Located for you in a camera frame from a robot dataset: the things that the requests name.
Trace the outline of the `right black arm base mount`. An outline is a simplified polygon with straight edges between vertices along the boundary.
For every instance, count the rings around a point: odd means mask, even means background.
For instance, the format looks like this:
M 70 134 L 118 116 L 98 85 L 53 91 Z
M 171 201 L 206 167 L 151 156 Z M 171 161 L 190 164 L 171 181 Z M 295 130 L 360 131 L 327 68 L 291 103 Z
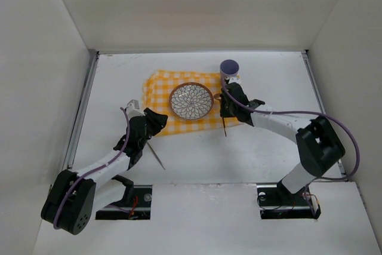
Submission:
M 313 219 L 321 216 L 321 205 L 309 187 L 296 194 L 278 188 L 277 184 L 257 185 L 257 205 L 263 220 Z

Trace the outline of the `left aluminium table rail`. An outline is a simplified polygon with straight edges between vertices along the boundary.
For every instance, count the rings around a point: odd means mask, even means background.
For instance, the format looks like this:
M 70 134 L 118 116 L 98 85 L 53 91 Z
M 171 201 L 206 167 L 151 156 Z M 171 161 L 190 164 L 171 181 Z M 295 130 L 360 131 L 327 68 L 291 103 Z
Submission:
M 91 94 L 91 89 L 93 86 L 94 78 L 96 75 L 96 69 L 99 59 L 99 51 L 95 49 L 88 50 L 90 55 L 90 60 L 87 67 L 87 72 L 84 78 L 84 84 L 81 91 L 81 96 L 79 98 L 78 107 L 75 114 L 75 119 L 70 130 L 69 142 L 63 154 L 62 163 L 58 168 L 58 172 L 66 169 L 71 169 L 75 161 L 76 151 L 78 148 L 79 139 L 81 136 L 82 126 L 84 123 L 84 118 Z

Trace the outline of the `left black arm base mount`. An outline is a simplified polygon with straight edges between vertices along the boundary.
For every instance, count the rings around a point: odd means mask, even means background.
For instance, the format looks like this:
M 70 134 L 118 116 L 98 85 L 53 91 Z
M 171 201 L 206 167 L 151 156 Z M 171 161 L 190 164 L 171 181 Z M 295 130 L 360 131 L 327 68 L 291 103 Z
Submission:
M 152 186 L 135 185 L 121 175 L 96 189 L 91 217 L 96 220 L 149 220 Z

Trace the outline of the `copper coloured spoon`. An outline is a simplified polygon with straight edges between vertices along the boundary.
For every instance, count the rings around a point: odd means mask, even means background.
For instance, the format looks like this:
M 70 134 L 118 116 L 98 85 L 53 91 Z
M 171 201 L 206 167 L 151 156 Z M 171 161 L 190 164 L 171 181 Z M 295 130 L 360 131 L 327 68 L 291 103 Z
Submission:
M 214 100 L 218 101 L 219 102 L 219 106 L 221 107 L 221 103 L 222 103 L 222 101 L 221 101 L 221 94 L 219 94 L 219 93 L 214 94 Z M 224 136 L 227 137 L 225 120 L 224 120 L 223 116 L 220 116 L 220 117 L 221 117 L 221 120 L 222 120 L 222 123 L 223 123 Z

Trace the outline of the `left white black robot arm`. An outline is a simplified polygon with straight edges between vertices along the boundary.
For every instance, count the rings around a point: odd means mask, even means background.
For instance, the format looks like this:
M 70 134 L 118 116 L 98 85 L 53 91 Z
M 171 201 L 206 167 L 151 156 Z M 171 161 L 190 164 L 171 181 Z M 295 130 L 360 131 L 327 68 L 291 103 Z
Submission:
M 168 116 L 134 102 L 122 109 L 125 134 L 104 158 L 77 171 L 61 171 L 41 210 L 41 219 L 72 235 L 84 230 L 93 213 L 118 201 L 129 203 L 133 181 L 122 176 L 138 163 L 147 142 L 166 126 Z

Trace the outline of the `yellow white checkered napkin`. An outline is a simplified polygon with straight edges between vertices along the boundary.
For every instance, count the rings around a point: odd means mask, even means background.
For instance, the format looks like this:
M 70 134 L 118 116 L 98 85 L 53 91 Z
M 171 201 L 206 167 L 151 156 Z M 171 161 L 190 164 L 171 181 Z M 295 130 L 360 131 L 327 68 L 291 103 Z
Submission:
M 241 124 L 235 118 L 222 120 L 219 102 L 215 102 L 211 112 L 199 120 L 188 121 L 176 116 L 170 109 L 169 97 L 175 87 L 186 82 L 202 84 L 212 94 L 220 91 L 219 73 L 157 70 L 144 81 L 143 106 L 157 113 L 168 115 L 166 127 L 159 133 L 160 136 L 234 127 Z

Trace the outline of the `silver metal fork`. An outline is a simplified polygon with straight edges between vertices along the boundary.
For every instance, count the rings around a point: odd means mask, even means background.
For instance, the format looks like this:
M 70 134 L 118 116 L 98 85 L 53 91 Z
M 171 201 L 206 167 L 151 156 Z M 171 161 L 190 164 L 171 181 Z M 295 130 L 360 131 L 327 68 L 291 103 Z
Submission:
M 158 163 L 160 164 L 160 166 L 166 170 L 165 166 L 163 165 L 161 159 L 158 157 L 158 154 L 155 152 L 154 148 L 152 147 L 152 145 L 150 143 L 147 143 L 149 149 L 151 150 L 151 152 L 153 153 L 153 156 L 156 158 L 156 160 L 158 161 Z

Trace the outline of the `aluminium table rail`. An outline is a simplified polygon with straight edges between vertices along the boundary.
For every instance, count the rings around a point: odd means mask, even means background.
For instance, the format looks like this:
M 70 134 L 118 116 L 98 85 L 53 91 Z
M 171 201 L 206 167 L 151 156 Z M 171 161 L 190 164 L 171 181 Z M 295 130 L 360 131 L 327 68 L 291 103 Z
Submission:
M 313 74 L 313 71 L 312 71 L 312 67 L 310 65 L 308 52 L 309 52 L 308 50 L 303 50 L 301 52 L 301 55 L 302 55 L 302 58 L 303 58 L 303 61 L 304 61 L 304 64 L 305 64 L 308 76 L 310 78 L 310 82 L 311 82 L 312 87 L 313 87 L 313 91 L 314 91 L 314 94 L 315 94 L 315 97 L 316 97 L 316 101 L 317 101 L 318 106 L 319 106 L 319 111 L 321 113 L 326 113 L 325 108 L 324 108 L 324 104 L 323 104 L 322 99 L 321 99 L 321 95 L 320 95 L 319 90 L 318 90 L 318 86 L 317 86 L 315 77 L 314 77 L 314 74 Z M 325 174 L 322 178 L 318 179 L 318 181 L 321 181 L 321 182 L 323 182 L 323 181 L 327 181 L 327 182 L 348 182 L 349 181 L 349 179 L 347 178 L 347 174 L 346 174 L 346 172 L 344 170 L 343 163 L 342 163 L 341 160 L 338 160 L 337 163 L 334 164 L 329 169 L 329 172 L 333 171 L 334 168 L 336 168 L 336 171 L 337 171 L 334 176 L 331 176 L 331 175 L 328 176 L 327 174 Z
M 78 107 L 75 114 L 75 119 L 70 130 L 69 142 L 63 154 L 62 163 L 58 168 L 58 172 L 66 169 L 71 169 L 75 161 L 76 151 L 78 148 L 79 139 L 81 136 L 82 126 L 84 123 L 84 118 L 91 94 L 91 89 L 93 86 L 94 78 L 96 75 L 96 69 L 99 59 L 99 51 L 95 49 L 88 50 L 90 55 L 90 60 L 87 67 L 87 72 L 84 78 L 84 84 L 81 91 L 81 96 L 79 98 Z

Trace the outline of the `floral patterned ceramic plate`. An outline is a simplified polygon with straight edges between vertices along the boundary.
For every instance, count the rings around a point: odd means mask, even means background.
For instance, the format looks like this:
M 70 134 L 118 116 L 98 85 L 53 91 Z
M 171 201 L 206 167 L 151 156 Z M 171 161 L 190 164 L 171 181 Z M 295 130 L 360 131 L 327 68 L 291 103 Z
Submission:
M 177 117 L 196 121 L 211 112 L 214 98 L 206 86 L 196 82 L 185 82 L 172 90 L 169 104 L 171 111 Z

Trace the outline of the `right aluminium table rail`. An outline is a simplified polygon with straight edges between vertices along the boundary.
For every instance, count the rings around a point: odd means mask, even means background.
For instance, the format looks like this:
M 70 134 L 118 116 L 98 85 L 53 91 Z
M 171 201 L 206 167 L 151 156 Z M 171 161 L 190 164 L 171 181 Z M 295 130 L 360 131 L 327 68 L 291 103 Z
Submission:
M 301 52 L 301 55 L 302 55 L 302 58 L 303 58 L 303 61 L 304 61 L 304 64 L 305 64 L 308 76 L 310 78 L 310 82 L 311 82 L 312 87 L 313 87 L 313 91 L 314 91 L 314 94 L 315 94 L 315 97 L 316 97 L 316 101 L 317 101 L 318 106 L 319 106 L 319 111 L 321 113 L 326 113 L 325 108 L 324 108 L 324 104 L 323 104 L 322 99 L 321 99 L 321 95 L 320 95 L 319 90 L 318 90 L 318 86 L 317 86 L 315 77 L 314 77 L 314 74 L 313 74 L 313 71 L 312 71 L 312 67 L 310 65 L 308 52 L 309 52 L 308 50 L 303 50 Z M 327 182 L 348 182 L 349 181 L 349 179 L 347 178 L 347 174 L 346 174 L 346 172 L 344 170 L 343 163 L 342 163 L 341 160 L 338 160 L 337 163 L 334 164 L 329 169 L 329 172 L 333 171 L 334 168 L 336 168 L 336 171 L 337 171 L 334 176 L 331 176 L 331 175 L 328 176 L 327 174 L 325 174 L 322 178 L 318 179 L 318 181 L 321 181 L 321 182 L 323 182 L 323 181 L 327 181 Z

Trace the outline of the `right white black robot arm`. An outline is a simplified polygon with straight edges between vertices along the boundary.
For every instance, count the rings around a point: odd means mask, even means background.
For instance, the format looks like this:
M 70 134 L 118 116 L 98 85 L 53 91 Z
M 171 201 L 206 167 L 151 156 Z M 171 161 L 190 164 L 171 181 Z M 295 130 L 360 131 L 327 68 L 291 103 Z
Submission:
M 237 78 L 221 81 L 224 116 L 235 117 L 252 127 L 276 133 L 297 145 L 300 162 L 277 183 L 282 197 L 300 193 L 322 177 L 346 151 L 328 119 L 320 113 L 307 119 L 278 112 L 261 100 L 249 101 Z

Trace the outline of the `lilac plastic cup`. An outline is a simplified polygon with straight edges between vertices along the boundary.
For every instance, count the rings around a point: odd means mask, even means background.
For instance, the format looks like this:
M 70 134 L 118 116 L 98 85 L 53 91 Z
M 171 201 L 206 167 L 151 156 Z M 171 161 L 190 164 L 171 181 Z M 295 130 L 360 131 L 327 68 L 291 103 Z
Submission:
M 220 63 L 220 78 L 236 77 L 239 72 L 239 64 L 232 60 L 227 59 Z

